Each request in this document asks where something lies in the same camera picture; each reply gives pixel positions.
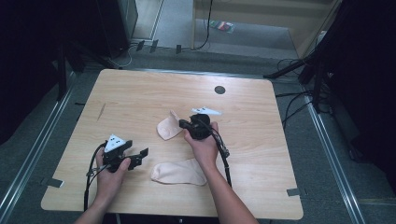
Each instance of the light wood surface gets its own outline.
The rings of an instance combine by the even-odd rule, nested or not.
[[[217,86],[226,92],[215,93]],[[202,106],[223,113],[210,117],[219,123],[231,153],[233,189],[253,215],[300,219],[300,197],[287,193],[297,186],[270,81],[120,70],[104,70],[97,79],[54,174],[64,186],[48,188],[42,207],[82,211],[92,153],[114,133],[134,141],[133,154],[146,147],[149,154],[141,166],[128,172],[109,212],[215,217],[207,185],[163,185],[150,180],[156,164],[193,158],[182,133],[164,141],[157,134],[157,124],[169,116],[170,109],[181,119],[189,119],[191,109]],[[223,172],[220,157],[218,167]],[[94,181],[90,203],[95,192]]]
[[[297,54],[303,58],[340,3],[341,0],[214,0],[211,20],[288,27]],[[207,20],[209,9],[210,0],[194,0],[192,46],[195,19]]]

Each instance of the hand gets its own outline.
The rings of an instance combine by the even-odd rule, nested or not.
[[[103,165],[104,149],[101,148],[96,154],[97,167]],[[100,172],[97,176],[97,191],[94,203],[99,203],[105,207],[109,207],[111,202],[120,191],[123,178],[128,171],[131,159],[126,158],[121,163],[119,169],[115,173],[110,173],[107,169]]]
[[[213,129],[219,131],[219,126],[216,122],[212,122],[210,125]],[[184,139],[192,147],[195,159],[198,161],[204,171],[206,169],[217,169],[216,158],[219,154],[219,150],[213,136],[208,136],[203,140],[194,140],[192,139],[189,131],[184,130]]]

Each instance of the person's right hand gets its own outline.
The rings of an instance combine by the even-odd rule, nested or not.
[[[210,124],[213,129],[219,131],[219,126],[216,122]],[[184,139],[192,147],[195,159],[200,164],[203,170],[216,168],[216,158],[219,150],[213,136],[208,136],[203,140],[192,139],[188,130],[184,130]]]

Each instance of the vr controller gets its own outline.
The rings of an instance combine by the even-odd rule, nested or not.
[[[210,125],[210,118],[207,114],[192,115],[190,119],[191,122],[180,119],[178,126],[182,129],[187,129],[192,139],[202,140],[212,134],[212,126]]]
[[[133,170],[136,166],[142,164],[143,158],[147,157],[147,155],[149,154],[149,149],[146,148],[144,150],[141,150],[140,153],[137,155],[125,157],[124,151],[130,148],[131,146],[132,146],[132,140],[129,140],[126,142],[121,142],[120,146],[115,147],[111,150],[106,151],[105,149],[105,153],[103,155],[103,164],[107,166],[109,172],[111,173],[116,172],[119,169],[122,161],[125,160],[126,158],[131,159],[131,164],[129,165],[128,170]]]

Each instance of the controller cable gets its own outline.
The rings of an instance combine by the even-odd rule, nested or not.
[[[207,40],[209,39],[210,18],[211,18],[211,14],[212,14],[212,6],[213,6],[213,0],[210,0],[209,16],[208,16],[208,18],[207,18],[207,26],[206,26],[206,40],[205,40],[205,42],[204,42],[203,45],[201,45],[200,47],[195,48],[195,49],[193,49],[193,50],[199,50],[199,49],[203,48],[204,45],[206,45]]]
[[[213,138],[216,141],[216,145],[218,147],[221,159],[224,163],[224,170],[225,170],[225,176],[227,178],[227,183],[230,185],[230,187],[232,188],[233,185],[231,183],[231,176],[230,176],[230,165],[227,162],[227,157],[230,156],[230,152],[228,152],[227,147],[225,146],[224,142],[221,139],[221,136],[219,134],[218,131],[216,131],[214,128],[212,128],[211,126],[205,124],[202,120],[200,119],[196,119],[198,120],[200,123],[202,123],[207,130],[210,132],[210,135],[213,136]]]
[[[98,167],[98,168],[92,168],[93,166],[93,161],[95,160],[96,154],[98,151],[107,145],[107,141],[105,141],[103,144],[101,144],[93,153],[91,163],[90,163],[90,169],[88,170],[87,173],[87,184],[85,187],[85,192],[84,192],[84,212],[87,211],[88,209],[88,197],[90,196],[90,186],[92,181],[103,171],[107,168],[108,165],[105,165],[103,167]]]

